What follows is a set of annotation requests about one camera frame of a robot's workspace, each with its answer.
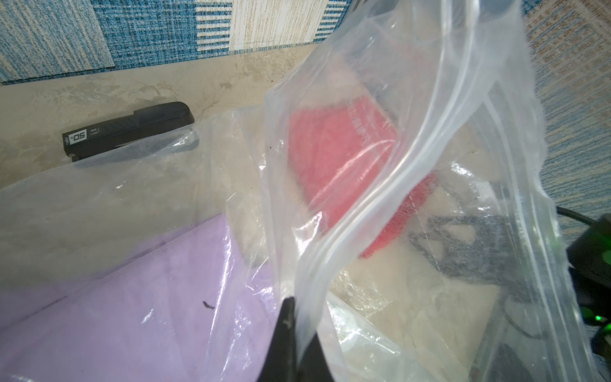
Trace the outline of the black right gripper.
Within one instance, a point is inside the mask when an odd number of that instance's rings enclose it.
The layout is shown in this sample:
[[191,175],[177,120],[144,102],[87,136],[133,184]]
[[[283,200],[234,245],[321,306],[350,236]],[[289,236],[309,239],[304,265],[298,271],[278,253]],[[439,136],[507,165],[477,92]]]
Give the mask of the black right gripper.
[[433,216],[410,242],[446,277],[530,299],[517,227],[507,216]]

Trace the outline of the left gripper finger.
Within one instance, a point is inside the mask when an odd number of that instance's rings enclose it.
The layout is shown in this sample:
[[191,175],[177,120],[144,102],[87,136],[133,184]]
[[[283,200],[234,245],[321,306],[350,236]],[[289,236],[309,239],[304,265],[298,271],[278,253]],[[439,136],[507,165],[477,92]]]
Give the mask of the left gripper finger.
[[315,334],[299,361],[294,297],[283,300],[258,382],[333,382],[321,342]]

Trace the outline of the clear plastic vacuum bag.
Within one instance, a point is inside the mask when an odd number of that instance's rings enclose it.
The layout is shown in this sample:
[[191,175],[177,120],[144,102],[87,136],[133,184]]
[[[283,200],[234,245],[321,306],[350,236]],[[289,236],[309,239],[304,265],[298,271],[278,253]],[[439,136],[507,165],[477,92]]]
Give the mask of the clear plastic vacuum bag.
[[[289,120],[360,97],[396,143],[323,232],[289,165]],[[546,155],[520,2],[370,1],[263,104],[3,189],[1,295],[100,279],[223,215],[247,264],[270,267],[278,316],[294,297],[299,361],[318,335],[334,381],[595,381]],[[446,277],[410,243],[431,217],[466,215],[516,223],[536,300],[506,310],[544,340],[508,324],[500,287]]]

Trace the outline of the red trousers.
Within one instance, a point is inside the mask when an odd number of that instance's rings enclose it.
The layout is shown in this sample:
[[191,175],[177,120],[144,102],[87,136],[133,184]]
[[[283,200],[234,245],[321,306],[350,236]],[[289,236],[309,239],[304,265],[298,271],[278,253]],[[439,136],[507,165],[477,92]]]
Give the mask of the red trousers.
[[294,113],[289,120],[289,165],[310,208],[329,231],[390,159],[397,132],[366,97],[346,105]]

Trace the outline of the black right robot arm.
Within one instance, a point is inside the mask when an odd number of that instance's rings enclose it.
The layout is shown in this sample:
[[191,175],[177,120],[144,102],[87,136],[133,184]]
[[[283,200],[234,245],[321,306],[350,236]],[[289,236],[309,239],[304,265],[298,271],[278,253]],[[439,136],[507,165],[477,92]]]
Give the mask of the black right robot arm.
[[[560,216],[587,226],[568,246],[571,276],[582,320],[597,331],[590,344],[594,354],[610,359],[610,215],[591,219],[558,207]],[[524,337],[544,340],[548,334],[526,331],[506,310],[506,302],[533,303],[533,287],[523,277],[516,255],[517,226],[507,216],[433,216],[425,232],[409,235],[410,243],[443,275],[467,283],[501,288],[500,311]]]

